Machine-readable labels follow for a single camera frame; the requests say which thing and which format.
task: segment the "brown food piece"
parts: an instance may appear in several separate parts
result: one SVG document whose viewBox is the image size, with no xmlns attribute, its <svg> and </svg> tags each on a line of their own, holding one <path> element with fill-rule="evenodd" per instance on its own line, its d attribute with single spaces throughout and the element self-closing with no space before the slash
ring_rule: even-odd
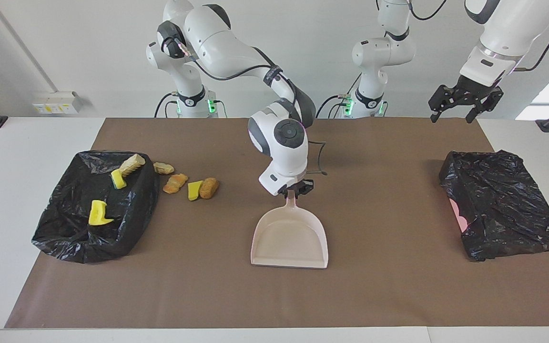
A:
<svg viewBox="0 0 549 343">
<path fill-rule="evenodd" d="M 170 178 L 168 178 L 168 181 L 166 182 L 166 185 L 162 189 L 165 193 L 177 193 L 183 185 L 185 185 L 185 182 L 188 180 L 188 177 L 185 174 L 175 174 L 171 175 Z"/>
<path fill-rule="evenodd" d="M 211 199 L 217 188 L 220 187 L 220 182 L 215 178 L 206 178 L 200 186 L 198 193 L 203 199 Z"/>
<path fill-rule="evenodd" d="M 160 175 L 169 175 L 175 171 L 175 168 L 170 164 L 156 162 L 154 163 L 154 171 Z"/>
<path fill-rule="evenodd" d="M 120 173 L 122 174 L 122 177 L 126 178 L 126 176 L 129 176 L 132 172 L 139 169 L 139 167 L 144 164 L 145 159 L 139 156 L 139 154 L 134 154 L 126 161 L 122 162 L 122 165 L 119 168 Z"/>
</svg>

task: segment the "dustpan handle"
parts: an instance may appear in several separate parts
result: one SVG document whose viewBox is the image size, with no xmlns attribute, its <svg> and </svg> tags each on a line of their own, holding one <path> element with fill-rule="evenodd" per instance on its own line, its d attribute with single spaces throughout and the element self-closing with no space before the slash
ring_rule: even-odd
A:
<svg viewBox="0 0 549 343">
<path fill-rule="evenodd" d="M 293 190 L 287 191 L 287 206 L 296 207 L 296 193 Z"/>
</svg>

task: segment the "black plastic bag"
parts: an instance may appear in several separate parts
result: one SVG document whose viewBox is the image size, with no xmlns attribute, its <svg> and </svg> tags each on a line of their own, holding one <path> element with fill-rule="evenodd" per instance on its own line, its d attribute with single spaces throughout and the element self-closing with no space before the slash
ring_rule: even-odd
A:
<svg viewBox="0 0 549 343">
<path fill-rule="evenodd" d="M 79 152 L 56 185 L 41 215 L 32 243 L 42 252 L 70 262 L 92 263 L 127 255 L 150 223 L 160 181 L 146 154 L 145 165 L 115 189 L 110 173 L 134 155 L 127 151 Z M 107 203 L 105 218 L 113 222 L 90 226 L 93 200 Z"/>
<path fill-rule="evenodd" d="M 517 155 L 451 151 L 440 181 L 467 220 L 471 259 L 549 252 L 549 206 Z"/>
</svg>

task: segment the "brown paper surface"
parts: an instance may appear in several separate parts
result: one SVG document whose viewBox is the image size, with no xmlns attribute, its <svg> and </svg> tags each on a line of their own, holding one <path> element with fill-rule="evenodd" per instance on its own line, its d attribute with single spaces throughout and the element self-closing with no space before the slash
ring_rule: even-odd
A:
<svg viewBox="0 0 549 343">
<path fill-rule="evenodd" d="M 324 271 L 253 267 L 260 217 L 283 206 L 257 178 L 247 119 L 107 119 L 94 149 L 145 152 L 211 200 L 161 193 L 131 254 L 98 265 L 40 254 L 7 328 L 549 326 L 549 252 L 470 262 L 438 185 L 447 153 L 492 151 L 462 119 L 318 120 L 327 141 L 298 206 L 323 223 Z M 309 169 L 316 169 L 311 146 Z M 166 177 L 162 176 L 162 185 Z"/>
</svg>

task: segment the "dustpan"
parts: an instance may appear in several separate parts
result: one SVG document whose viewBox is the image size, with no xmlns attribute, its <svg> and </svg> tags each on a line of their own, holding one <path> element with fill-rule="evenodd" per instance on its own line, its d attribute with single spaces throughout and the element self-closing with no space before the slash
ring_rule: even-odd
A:
<svg viewBox="0 0 549 343">
<path fill-rule="evenodd" d="M 251 264 L 272 267 L 327 267 L 327 239 L 319 219 L 296 206 L 294 191 L 287 203 L 266 213 L 257 223 L 251 244 Z"/>
</svg>

